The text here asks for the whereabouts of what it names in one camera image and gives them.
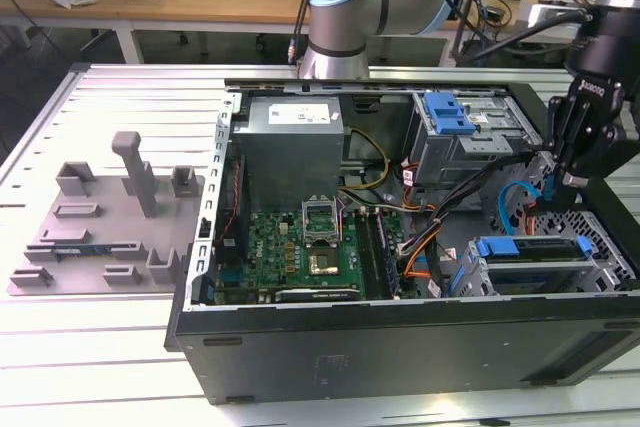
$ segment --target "blue plastic clip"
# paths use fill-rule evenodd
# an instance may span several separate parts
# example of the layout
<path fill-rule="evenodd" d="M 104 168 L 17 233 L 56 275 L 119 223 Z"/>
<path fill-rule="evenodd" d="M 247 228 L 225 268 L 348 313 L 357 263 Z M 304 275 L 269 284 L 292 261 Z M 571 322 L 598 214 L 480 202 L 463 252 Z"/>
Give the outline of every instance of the blue plastic clip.
<path fill-rule="evenodd" d="M 593 254 L 593 245 L 591 245 L 591 241 L 587 239 L 584 235 L 579 235 L 576 239 L 576 243 L 585 257 L 591 257 Z"/>
<path fill-rule="evenodd" d="M 476 242 L 476 248 L 482 257 L 520 255 L 520 250 L 511 237 L 482 237 Z"/>
<path fill-rule="evenodd" d="M 464 107 L 452 93 L 427 92 L 424 104 L 439 134 L 473 135 L 476 131 L 464 115 Z"/>
<path fill-rule="evenodd" d="M 542 188 L 542 197 L 544 197 L 544 200 L 546 200 L 547 202 L 551 202 L 551 199 L 553 199 L 553 183 L 555 182 L 555 178 L 556 177 L 554 174 L 549 174 L 544 182 L 544 187 Z"/>

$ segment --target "motherboard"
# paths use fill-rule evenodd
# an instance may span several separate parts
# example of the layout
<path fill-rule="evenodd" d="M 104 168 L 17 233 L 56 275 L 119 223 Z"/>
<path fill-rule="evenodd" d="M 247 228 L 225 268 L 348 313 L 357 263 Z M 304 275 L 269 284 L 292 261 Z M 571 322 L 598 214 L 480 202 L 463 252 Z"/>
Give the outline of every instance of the motherboard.
<path fill-rule="evenodd" d="M 247 263 L 221 272 L 225 288 L 219 290 L 249 293 L 255 303 L 323 300 L 322 293 L 349 300 L 392 298 L 400 276 L 394 252 L 403 241 L 402 218 L 395 212 L 254 212 Z"/>

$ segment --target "floor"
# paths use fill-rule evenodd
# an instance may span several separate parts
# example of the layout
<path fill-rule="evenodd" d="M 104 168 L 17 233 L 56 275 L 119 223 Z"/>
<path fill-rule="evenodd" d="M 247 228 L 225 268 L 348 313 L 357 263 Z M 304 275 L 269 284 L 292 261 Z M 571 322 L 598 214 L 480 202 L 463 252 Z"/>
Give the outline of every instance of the floor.
<path fill-rule="evenodd" d="M 29 32 L 31 47 L 27 50 L 12 48 L 0 54 L 0 163 L 18 142 L 42 106 L 64 78 L 72 62 L 81 61 L 80 49 L 91 40 L 88 30 L 46 30 L 63 52 L 52 48 L 35 29 Z M 210 53 L 202 57 L 195 33 L 187 33 L 189 43 L 181 45 L 179 35 L 173 32 L 140 32 L 139 40 L 147 63 L 154 64 L 284 64 L 289 37 L 267 35 L 264 51 L 256 49 L 256 36 L 252 34 L 208 34 Z M 429 67 L 437 66 L 443 41 L 434 39 L 394 39 L 391 54 L 385 65 Z M 381 40 L 372 39 L 367 50 L 371 65 L 380 64 Z M 559 67 L 556 59 L 527 56 L 496 56 L 491 67 L 549 68 Z M 117 39 L 111 37 L 88 54 L 92 63 L 122 63 Z"/>

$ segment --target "aluminum extrusion table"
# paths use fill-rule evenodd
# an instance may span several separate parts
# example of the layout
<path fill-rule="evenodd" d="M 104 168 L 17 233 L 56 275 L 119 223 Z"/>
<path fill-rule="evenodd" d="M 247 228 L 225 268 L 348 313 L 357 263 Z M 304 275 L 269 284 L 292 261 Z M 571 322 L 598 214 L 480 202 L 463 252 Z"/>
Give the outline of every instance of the aluminum extrusion table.
<path fill-rule="evenodd" d="M 92 66 L 67 75 L 0 168 L 0 424 L 72 427 L 439 425 L 637 426 L 640 349 L 576 387 L 212 407 L 182 354 L 163 349 L 171 296 L 10 298 L 4 292 L 22 248 L 55 197 L 65 160 L 123 174 L 109 139 L 138 130 L 154 169 L 204 169 L 224 78 L 291 78 L 282 67 Z M 549 70 L 372 69 L 372 77 L 527 82 L 543 100 L 568 74 Z M 640 164 L 611 179 L 640 215 Z M 431 349 L 437 346 L 416 346 Z"/>

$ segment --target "table leg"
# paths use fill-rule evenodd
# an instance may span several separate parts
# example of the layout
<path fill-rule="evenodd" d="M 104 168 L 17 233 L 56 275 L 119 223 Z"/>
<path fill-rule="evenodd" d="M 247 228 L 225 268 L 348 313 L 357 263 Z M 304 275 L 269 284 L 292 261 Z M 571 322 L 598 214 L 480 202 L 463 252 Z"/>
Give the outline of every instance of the table leg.
<path fill-rule="evenodd" d="M 9 39 L 17 43 L 23 49 L 31 47 L 31 41 L 29 40 L 29 37 L 27 37 L 27 32 L 24 27 L 6 25 L 0 28 Z"/>
<path fill-rule="evenodd" d="M 453 47 L 453 40 L 455 38 L 455 32 L 444 37 L 444 47 L 442 48 L 442 56 L 440 57 L 440 67 L 456 67 L 456 61 L 451 57 L 451 48 Z"/>
<path fill-rule="evenodd" d="M 391 39 L 392 37 L 383 37 L 382 45 L 380 46 L 380 62 L 386 62 L 389 60 L 389 52 L 391 51 Z"/>
<path fill-rule="evenodd" d="M 115 31 L 118 36 L 118 42 L 120 42 L 120 49 L 122 49 L 125 63 L 144 64 L 144 58 L 142 57 L 142 51 L 140 50 L 136 33 L 124 28 L 115 29 Z"/>
<path fill-rule="evenodd" d="M 200 56 L 206 57 L 209 55 L 209 42 L 207 40 L 207 32 L 198 32 L 198 47 L 200 48 Z"/>

